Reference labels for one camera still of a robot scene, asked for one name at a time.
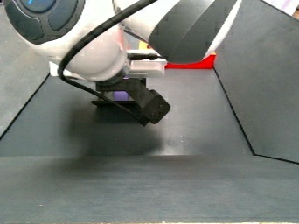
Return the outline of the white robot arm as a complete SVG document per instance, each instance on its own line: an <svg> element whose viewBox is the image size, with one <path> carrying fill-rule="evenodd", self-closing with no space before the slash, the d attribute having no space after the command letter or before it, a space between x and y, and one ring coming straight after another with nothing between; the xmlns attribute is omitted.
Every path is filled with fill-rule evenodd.
<svg viewBox="0 0 299 224"><path fill-rule="evenodd" d="M22 41L57 65L98 25L65 67L66 75L108 81L129 69L124 33L145 40L165 61L189 64L215 52L241 0L2 0L4 12Z"/></svg>

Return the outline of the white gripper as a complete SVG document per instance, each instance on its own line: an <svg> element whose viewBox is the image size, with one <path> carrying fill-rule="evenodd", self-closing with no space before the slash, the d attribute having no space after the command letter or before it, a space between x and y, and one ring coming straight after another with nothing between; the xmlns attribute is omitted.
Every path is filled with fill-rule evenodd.
<svg viewBox="0 0 299 224"><path fill-rule="evenodd" d="M64 68L70 79L123 79L164 74L165 59L155 50L127 50L109 55L80 53Z"/></svg>

